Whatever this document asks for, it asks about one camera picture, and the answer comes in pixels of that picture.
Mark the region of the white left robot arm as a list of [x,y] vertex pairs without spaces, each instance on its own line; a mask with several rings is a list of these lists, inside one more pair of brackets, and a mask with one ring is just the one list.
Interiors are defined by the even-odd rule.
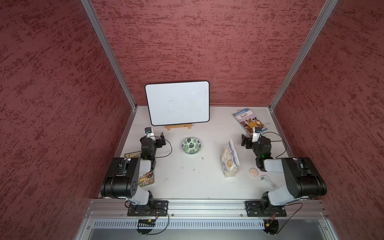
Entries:
[[140,139],[141,153],[134,158],[113,158],[101,184],[104,198],[125,199],[133,211],[150,214],[155,210],[153,195],[139,186],[140,173],[151,173],[156,166],[157,149],[166,145],[164,134]]

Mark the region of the green leaf pattern bowl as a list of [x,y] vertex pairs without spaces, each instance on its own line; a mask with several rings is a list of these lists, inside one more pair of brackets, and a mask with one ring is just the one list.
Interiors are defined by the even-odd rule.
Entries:
[[188,155],[194,155],[201,150],[201,142],[197,138],[186,138],[182,143],[182,150]]

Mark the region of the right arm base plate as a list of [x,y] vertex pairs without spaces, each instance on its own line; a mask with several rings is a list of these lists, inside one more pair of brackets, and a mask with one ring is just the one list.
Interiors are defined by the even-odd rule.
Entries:
[[248,217],[286,217],[287,213],[282,206],[273,206],[262,201],[245,201]]

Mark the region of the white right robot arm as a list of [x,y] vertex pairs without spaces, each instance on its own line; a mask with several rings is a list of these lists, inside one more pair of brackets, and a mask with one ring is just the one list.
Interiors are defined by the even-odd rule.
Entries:
[[272,141],[264,136],[255,140],[254,137],[242,135],[241,145],[254,152],[260,171],[282,173],[285,178],[282,187],[263,193],[259,201],[246,202],[247,209],[256,216],[277,214],[284,217],[287,204],[326,195],[326,183],[310,158],[274,159],[271,155]]

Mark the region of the clear oats bag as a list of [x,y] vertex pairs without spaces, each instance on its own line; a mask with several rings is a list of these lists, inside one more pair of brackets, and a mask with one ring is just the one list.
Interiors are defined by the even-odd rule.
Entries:
[[232,139],[230,139],[223,148],[220,160],[225,178],[235,177],[239,170],[240,162]]

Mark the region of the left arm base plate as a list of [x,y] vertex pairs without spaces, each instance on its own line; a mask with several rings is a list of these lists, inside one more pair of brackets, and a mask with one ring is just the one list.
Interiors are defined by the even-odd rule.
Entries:
[[169,201],[153,200],[147,205],[128,206],[128,217],[166,217],[168,215]]

